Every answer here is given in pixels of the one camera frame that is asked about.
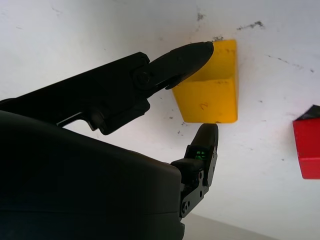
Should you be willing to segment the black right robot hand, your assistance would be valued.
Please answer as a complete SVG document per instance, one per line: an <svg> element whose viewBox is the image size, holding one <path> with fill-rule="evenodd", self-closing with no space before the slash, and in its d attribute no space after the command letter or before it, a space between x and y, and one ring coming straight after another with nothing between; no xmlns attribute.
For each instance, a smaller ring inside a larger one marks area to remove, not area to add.
<svg viewBox="0 0 320 240"><path fill-rule="evenodd" d="M219 139L203 124L182 159L165 163L72 132L109 135L149 109L148 98L200 70L212 42L154 61L129 55L0 103L3 240L181 240L182 218L212 184Z"/></svg>

